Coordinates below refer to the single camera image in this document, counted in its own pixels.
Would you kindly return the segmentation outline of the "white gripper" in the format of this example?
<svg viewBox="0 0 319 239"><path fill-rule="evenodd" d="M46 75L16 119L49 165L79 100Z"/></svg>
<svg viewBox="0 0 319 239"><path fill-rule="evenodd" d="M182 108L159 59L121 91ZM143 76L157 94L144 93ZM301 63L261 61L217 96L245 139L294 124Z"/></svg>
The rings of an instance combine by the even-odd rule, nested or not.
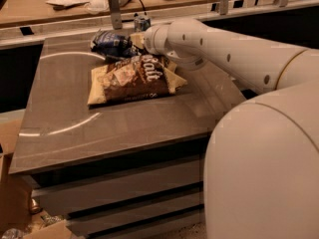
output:
<svg viewBox="0 0 319 239"><path fill-rule="evenodd" d="M168 24L154 25L145 32L132 33L130 38L133 45L139 49L146 48L151 54L165 55L169 48L167 43L168 28Z"/></svg>

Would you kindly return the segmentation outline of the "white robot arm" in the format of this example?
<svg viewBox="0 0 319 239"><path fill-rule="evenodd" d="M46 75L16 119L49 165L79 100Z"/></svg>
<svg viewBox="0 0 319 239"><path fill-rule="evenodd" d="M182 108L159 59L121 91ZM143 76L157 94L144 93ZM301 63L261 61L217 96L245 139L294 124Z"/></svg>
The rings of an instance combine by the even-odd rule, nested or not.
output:
<svg viewBox="0 0 319 239"><path fill-rule="evenodd" d="M185 69L210 61L253 90L206 149L207 239L319 239L319 54L208 27L153 25L146 49Z"/></svg>

